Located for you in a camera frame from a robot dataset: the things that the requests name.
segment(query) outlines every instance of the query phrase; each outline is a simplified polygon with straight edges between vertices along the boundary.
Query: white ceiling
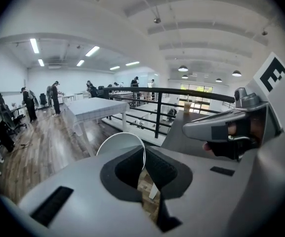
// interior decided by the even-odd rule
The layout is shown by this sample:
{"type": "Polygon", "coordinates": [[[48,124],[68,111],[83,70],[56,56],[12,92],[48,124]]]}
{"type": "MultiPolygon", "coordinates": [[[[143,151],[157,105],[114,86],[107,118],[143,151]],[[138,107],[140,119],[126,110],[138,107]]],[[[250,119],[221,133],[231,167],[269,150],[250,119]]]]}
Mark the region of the white ceiling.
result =
{"type": "Polygon", "coordinates": [[[207,72],[225,82],[247,80],[231,73],[247,64],[258,47],[266,48],[269,37],[261,33],[282,21],[269,0],[94,0],[100,6],[128,18],[159,46],[172,70],[181,65],[189,73],[207,72]],[[161,23],[153,22],[160,16],[161,23]]]}
{"type": "Polygon", "coordinates": [[[110,71],[110,68],[120,66],[133,60],[106,48],[100,48],[90,57],[85,55],[94,47],[92,44],[71,41],[67,39],[37,39],[39,54],[33,52],[28,40],[14,41],[5,44],[12,53],[27,67],[40,66],[38,59],[42,59],[48,67],[62,66],[76,68],[80,60],[84,60],[81,68],[100,71],[110,71]]]}
{"type": "MultiPolygon", "coordinates": [[[[180,79],[185,73],[177,69],[186,65],[189,74],[209,74],[204,79],[206,82],[214,82],[219,77],[225,84],[249,80],[258,69],[259,62],[265,60],[259,53],[266,55],[273,43],[278,46],[278,40],[284,39],[283,35],[277,37],[277,29],[285,31],[285,19],[271,0],[82,1],[88,2],[89,6],[96,3],[117,14],[148,38],[152,46],[159,49],[160,56],[165,58],[171,79],[180,79]],[[161,23],[155,24],[154,18],[158,16],[161,23]],[[266,36],[261,34],[264,29],[268,31],[266,36]],[[240,70],[243,76],[231,76],[234,70],[240,70]]],[[[85,18],[86,14],[83,12],[81,16],[85,18]]],[[[7,45],[27,67],[38,65],[28,39],[12,41],[7,45]]],[[[85,54],[94,45],[78,40],[40,38],[38,45],[41,48],[40,57],[46,64],[61,63],[75,67],[79,60],[84,59],[82,67],[108,71],[113,66],[125,68],[125,63],[133,61],[116,53],[115,48],[114,51],[101,48],[87,58],[85,54]]]]}

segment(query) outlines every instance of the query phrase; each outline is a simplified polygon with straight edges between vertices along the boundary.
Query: black railing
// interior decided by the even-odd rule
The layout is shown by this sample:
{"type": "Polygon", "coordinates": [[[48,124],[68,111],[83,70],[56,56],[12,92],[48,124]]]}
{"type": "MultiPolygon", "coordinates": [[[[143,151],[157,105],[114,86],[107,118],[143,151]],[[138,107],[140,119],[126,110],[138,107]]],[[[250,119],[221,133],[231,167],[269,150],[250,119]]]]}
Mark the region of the black railing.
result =
{"type": "Polygon", "coordinates": [[[228,107],[229,109],[234,109],[235,105],[232,103],[228,103],[228,102],[222,102],[222,105],[228,107]]]}
{"type": "MultiPolygon", "coordinates": [[[[150,127],[146,127],[146,126],[143,126],[141,124],[137,124],[135,122],[126,121],[127,123],[129,123],[131,125],[135,125],[135,126],[140,127],[142,129],[153,131],[155,133],[155,138],[158,138],[159,134],[167,135],[167,133],[159,131],[160,126],[166,126],[169,128],[171,127],[170,124],[160,122],[161,116],[169,117],[171,120],[173,118],[175,118],[175,115],[161,113],[162,105],[172,106],[172,107],[180,107],[180,108],[184,107],[183,105],[165,103],[162,101],[163,97],[168,97],[171,94],[173,94],[173,95],[184,95],[184,96],[188,96],[188,97],[201,97],[203,99],[205,98],[205,99],[210,99],[210,100],[222,101],[223,103],[225,103],[225,102],[226,103],[234,103],[235,102],[234,97],[219,95],[219,94],[209,93],[209,92],[195,91],[195,90],[182,90],[182,89],[171,89],[171,88],[140,88],[140,87],[104,88],[104,98],[118,100],[118,101],[125,100],[125,101],[128,101],[130,108],[133,110],[138,110],[138,111],[142,111],[142,112],[156,114],[157,115],[156,121],[150,120],[147,118],[141,118],[141,117],[134,116],[131,114],[126,114],[126,116],[136,118],[137,120],[144,120],[144,121],[147,121],[150,123],[154,123],[156,125],[156,127],[155,127],[155,129],[152,129],[150,127]],[[139,108],[140,103],[156,104],[157,105],[156,112],[140,109],[139,108]]],[[[200,105],[210,105],[210,102],[207,102],[207,101],[191,100],[190,102],[195,103],[195,104],[200,104],[200,105]]],[[[214,113],[214,114],[219,113],[218,111],[204,109],[204,108],[191,107],[191,109],[198,110],[199,112],[203,111],[203,112],[209,112],[209,113],[214,113]]],[[[122,118],[120,118],[120,117],[110,116],[109,118],[111,119],[111,117],[122,120],[122,118]]]]}

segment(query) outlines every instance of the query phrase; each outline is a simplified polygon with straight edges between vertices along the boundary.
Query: paper cup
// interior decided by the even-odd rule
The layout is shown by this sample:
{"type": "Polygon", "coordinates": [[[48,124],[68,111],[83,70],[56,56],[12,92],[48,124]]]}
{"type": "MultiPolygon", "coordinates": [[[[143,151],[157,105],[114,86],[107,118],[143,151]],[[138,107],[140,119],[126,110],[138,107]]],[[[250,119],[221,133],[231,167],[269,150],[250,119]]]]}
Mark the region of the paper cup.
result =
{"type": "Polygon", "coordinates": [[[184,103],[184,112],[189,113],[191,108],[191,103],[190,102],[185,102],[184,103]]]}
{"type": "Polygon", "coordinates": [[[112,154],[114,150],[125,149],[134,146],[143,146],[143,170],[146,163],[146,147],[137,135],[129,132],[120,132],[109,137],[100,146],[97,151],[97,155],[106,153],[112,154]]]}

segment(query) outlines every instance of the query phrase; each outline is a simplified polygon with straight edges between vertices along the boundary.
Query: wooden floor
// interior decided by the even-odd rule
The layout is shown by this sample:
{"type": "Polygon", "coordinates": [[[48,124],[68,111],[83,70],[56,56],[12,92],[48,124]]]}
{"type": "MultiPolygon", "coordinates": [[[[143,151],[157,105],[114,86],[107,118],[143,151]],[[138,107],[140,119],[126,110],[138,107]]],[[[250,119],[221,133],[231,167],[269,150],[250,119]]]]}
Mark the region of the wooden floor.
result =
{"type": "MultiPolygon", "coordinates": [[[[38,121],[30,124],[28,119],[22,121],[28,128],[21,128],[13,137],[15,149],[12,153],[2,147],[4,163],[0,164],[0,193],[14,203],[34,186],[58,172],[68,164],[89,157],[83,142],[67,126],[64,114],[53,117],[53,109],[38,110],[38,121]]],[[[100,145],[111,135],[119,131],[103,122],[97,124],[89,121],[85,129],[91,150],[96,154],[100,145]]],[[[138,190],[143,195],[143,208],[156,221],[160,194],[154,200],[148,198],[152,180],[144,170],[139,178],[138,190]]]]}

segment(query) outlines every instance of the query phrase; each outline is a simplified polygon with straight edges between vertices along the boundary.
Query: black rubber pad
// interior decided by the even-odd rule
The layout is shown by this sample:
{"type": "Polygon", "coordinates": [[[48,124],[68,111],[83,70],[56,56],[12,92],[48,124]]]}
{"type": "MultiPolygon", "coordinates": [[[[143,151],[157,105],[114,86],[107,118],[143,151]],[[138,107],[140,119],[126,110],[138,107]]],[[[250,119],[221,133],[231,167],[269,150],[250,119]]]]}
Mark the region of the black rubber pad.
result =
{"type": "Polygon", "coordinates": [[[226,176],[233,176],[233,174],[235,173],[235,171],[232,169],[221,168],[217,166],[212,167],[210,170],[226,176]]]}
{"type": "Polygon", "coordinates": [[[72,192],[72,189],[60,186],[32,213],[31,217],[47,227],[72,192]]]}

